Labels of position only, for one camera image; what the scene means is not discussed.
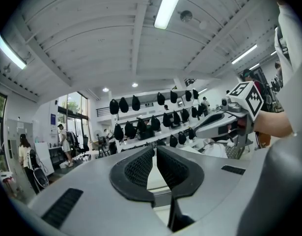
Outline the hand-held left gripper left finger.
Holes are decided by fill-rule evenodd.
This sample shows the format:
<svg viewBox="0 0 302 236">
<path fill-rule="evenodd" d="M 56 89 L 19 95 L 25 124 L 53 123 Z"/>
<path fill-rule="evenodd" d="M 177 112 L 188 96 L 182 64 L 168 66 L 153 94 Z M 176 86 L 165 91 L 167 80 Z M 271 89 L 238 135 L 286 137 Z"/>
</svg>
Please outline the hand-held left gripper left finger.
<svg viewBox="0 0 302 236">
<path fill-rule="evenodd" d="M 147 190 L 153 156 L 141 147 L 84 163 L 28 206 L 50 236 L 169 236 Z"/>
</svg>

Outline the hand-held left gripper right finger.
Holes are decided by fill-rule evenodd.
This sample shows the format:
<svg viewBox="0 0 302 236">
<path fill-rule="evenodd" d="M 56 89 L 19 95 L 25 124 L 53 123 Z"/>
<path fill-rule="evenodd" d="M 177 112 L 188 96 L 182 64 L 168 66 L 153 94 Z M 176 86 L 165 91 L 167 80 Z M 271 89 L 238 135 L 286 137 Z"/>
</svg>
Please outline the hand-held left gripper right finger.
<svg viewBox="0 0 302 236">
<path fill-rule="evenodd" d="M 170 189 L 170 211 L 164 234 L 236 236 L 242 210 L 224 202 L 239 184 L 249 161 L 159 146 L 157 168 Z"/>
</svg>

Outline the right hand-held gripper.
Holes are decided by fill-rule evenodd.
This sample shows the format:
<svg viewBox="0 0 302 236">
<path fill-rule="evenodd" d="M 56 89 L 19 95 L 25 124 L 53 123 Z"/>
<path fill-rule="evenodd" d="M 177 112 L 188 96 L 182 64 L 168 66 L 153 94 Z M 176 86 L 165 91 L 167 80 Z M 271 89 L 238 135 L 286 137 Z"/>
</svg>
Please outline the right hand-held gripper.
<svg viewBox="0 0 302 236">
<path fill-rule="evenodd" d="M 251 143 L 248 140 L 248 134 L 253 132 L 255 119 L 263 103 L 260 92 L 253 81 L 238 83 L 221 100 L 223 112 L 207 115 L 193 128 L 194 134 L 201 139 L 222 137 L 228 134 L 229 125 L 239 119 L 244 119 L 246 121 L 245 131 L 234 131 L 229 136 L 235 146 L 245 147 Z"/>
</svg>

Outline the person's right forearm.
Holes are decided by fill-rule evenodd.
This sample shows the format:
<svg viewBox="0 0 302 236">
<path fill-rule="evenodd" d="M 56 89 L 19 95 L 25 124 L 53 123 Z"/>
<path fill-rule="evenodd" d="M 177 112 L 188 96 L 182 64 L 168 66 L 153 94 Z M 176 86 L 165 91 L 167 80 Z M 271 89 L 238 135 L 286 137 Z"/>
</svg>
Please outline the person's right forearm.
<svg viewBox="0 0 302 236">
<path fill-rule="evenodd" d="M 253 130 L 277 138 L 287 137 L 293 133 L 291 123 L 285 112 L 260 111 L 255 119 Z"/>
</svg>

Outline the person's right hand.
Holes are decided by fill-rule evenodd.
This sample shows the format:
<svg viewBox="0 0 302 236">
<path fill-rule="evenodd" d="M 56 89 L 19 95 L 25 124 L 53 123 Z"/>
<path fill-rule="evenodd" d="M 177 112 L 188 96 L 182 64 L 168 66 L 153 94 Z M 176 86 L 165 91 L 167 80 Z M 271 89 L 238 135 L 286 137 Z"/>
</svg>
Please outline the person's right hand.
<svg viewBox="0 0 302 236">
<path fill-rule="evenodd" d="M 234 131 L 244 132 L 246 129 L 246 121 L 244 119 L 239 119 L 227 126 L 227 133 L 230 134 Z"/>
</svg>

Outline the crumpled white cloth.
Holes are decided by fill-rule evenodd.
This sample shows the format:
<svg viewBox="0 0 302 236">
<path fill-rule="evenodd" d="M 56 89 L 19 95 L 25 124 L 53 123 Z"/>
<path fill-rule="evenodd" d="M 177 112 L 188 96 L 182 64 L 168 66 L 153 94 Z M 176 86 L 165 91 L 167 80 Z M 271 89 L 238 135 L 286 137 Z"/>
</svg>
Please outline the crumpled white cloth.
<svg viewBox="0 0 302 236">
<path fill-rule="evenodd" d="M 207 156 L 228 158 L 226 153 L 228 143 L 229 141 L 226 140 L 214 141 L 212 139 L 204 139 L 203 146 L 198 151 Z"/>
</svg>

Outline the black office chair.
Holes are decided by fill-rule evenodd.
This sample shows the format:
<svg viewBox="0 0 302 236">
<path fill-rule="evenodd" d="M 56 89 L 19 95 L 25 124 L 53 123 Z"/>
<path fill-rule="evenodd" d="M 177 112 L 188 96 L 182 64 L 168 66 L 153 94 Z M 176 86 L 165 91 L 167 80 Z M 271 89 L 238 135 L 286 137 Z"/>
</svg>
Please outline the black office chair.
<svg viewBox="0 0 302 236">
<path fill-rule="evenodd" d="M 83 147 L 80 146 L 75 148 L 76 151 L 76 160 L 81 161 L 88 161 L 91 159 L 91 155 L 89 152 L 89 146 L 88 146 L 88 137 L 86 135 L 83 135 Z"/>
</svg>

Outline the white shelf unit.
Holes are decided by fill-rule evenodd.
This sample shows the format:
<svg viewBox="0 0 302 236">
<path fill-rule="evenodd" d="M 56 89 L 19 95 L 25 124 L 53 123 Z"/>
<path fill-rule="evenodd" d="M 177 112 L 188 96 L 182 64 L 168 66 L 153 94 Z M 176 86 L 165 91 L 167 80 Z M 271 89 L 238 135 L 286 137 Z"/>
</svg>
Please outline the white shelf unit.
<svg viewBox="0 0 302 236">
<path fill-rule="evenodd" d="M 191 112 L 191 107 L 198 107 L 201 103 L 202 95 L 200 95 L 198 99 L 192 98 L 191 101 L 188 102 L 186 101 L 185 90 L 174 89 L 173 92 L 177 94 L 176 103 L 171 103 L 170 101 L 171 90 L 165 89 L 160 91 L 160 93 L 165 97 L 165 104 L 168 106 L 168 110 L 165 110 L 163 105 L 159 105 L 157 103 L 157 91 L 115 96 L 114 99 L 118 102 L 122 97 L 125 98 L 129 105 L 129 110 L 126 113 L 119 111 L 118 114 L 111 115 L 112 127 L 119 124 L 121 128 L 125 128 L 126 122 L 130 122 L 132 125 L 136 126 L 139 119 L 150 120 L 152 116 L 156 117 L 159 121 L 163 121 L 164 114 L 172 115 L 176 112 L 178 115 L 181 115 L 183 109 Z M 147 143 L 153 143 L 161 139 L 168 140 L 170 135 L 175 135 L 179 132 L 185 131 L 189 127 L 193 128 L 201 119 L 203 118 L 190 117 L 187 122 L 181 123 L 174 128 L 164 127 L 164 125 L 161 124 L 160 130 L 156 131 L 153 137 L 144 140 L 140 140 L 135 137 L 134 139 L 124 140 L 122 142 L 117 141 L 117 149 L 118 151 L 127 150 Z"/>
</svg>

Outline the white low cabinet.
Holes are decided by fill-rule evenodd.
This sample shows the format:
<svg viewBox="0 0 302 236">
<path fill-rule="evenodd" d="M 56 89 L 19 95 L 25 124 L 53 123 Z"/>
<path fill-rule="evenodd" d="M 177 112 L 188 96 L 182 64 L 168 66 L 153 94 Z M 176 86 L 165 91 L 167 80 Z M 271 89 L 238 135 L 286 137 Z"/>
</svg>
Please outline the white low cabinet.
<svg viewBox="0 0 302 236">
<path fill-rule="evenodd" d="M 51 156 L 48 148 L 48 144 L 46 142 L 39 142 L 34 144 L 35 151 L 37 153 L 37 156 L 39 158 L 39 162 L 41 165 L 41 168 L 46 176 L 49 176 L 53 174 L 54 168 L 51 161 Z"/>
</svg>

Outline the person's white shirt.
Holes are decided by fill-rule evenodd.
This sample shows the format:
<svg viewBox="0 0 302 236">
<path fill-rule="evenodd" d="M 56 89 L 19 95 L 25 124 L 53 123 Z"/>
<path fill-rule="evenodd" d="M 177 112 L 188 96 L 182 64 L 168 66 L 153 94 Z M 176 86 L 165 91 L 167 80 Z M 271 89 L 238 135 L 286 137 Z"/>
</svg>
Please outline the person's white shirt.
<svg viewBox="0 0 302 236">
<path fill-rule="evenodd" d="M 281 58 L 284 86 L 278 99 L 293 133 L 278 138 L 264 160 L 237 236 L 297 236 L 302 232 L 302 22 L 279 2 L 279 25 L 289 52 Z"/>
</svg>

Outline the long ceiling tube light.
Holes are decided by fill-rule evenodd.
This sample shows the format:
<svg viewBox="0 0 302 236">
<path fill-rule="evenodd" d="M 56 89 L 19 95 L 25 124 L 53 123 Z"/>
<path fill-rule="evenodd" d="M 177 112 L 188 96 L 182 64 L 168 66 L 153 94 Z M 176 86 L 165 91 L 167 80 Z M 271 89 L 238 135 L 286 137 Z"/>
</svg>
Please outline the long ceiling tube light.
<svg viewBox="0 0 302 236">
<path fill-rule="evenodd" d="M 167 28 L 178 1 L 179 0 L 162 0 L 154 22 L 155 28 L 161 30 Z"/>
<path fill-rule="evenodd" d="M 238 56 L 237 58 L 235 58 L 231 64 L 236 64 L 237 62 L 239 62 L 240 60 L 242 60 L 245 56 L 247 56 L 249 53 L 251 53 L 252 51 L 254 51 L 257 48 L 257 44 L 253 45 L 251 48 L 249 48 L 247 51 L 245 51 L 244 53 L 242 53 L 240 56 Z"/>
<path fill-rule="evenodd" d="M 26 63 L 9 47 L 0 35 L 0 50 L 21 70 L 26 67 Z"/>
</svg>

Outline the rows of black caps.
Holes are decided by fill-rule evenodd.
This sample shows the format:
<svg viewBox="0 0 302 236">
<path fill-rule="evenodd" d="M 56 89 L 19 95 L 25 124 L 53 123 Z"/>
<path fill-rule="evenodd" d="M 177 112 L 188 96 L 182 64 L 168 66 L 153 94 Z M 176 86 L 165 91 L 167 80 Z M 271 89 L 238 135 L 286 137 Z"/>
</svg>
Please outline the rows of black caps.
<svg viewBox="0 0 302 236">
<path fill-rule="evenodd" d="M 196 90 L 164 90 L 116 97 L 110 102 L 119 152 L 169 140 L 207 116 Z"/>
</svg>

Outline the large glass window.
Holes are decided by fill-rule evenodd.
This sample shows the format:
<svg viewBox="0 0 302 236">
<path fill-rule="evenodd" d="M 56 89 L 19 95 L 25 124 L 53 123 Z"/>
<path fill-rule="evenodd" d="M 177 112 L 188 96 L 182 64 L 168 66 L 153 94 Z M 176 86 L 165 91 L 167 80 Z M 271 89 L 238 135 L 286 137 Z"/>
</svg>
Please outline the large glass window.
<svg viewBox="0 0 302 236">
<path fill-rule="evenodd" d="M 88 99 L 79 92 L 70 93 L 59 98 L 58 124 L 76 135 L 77 141 L 83 147 L 84 136 L 90 138 L 88 121 Z"/>
</svg>

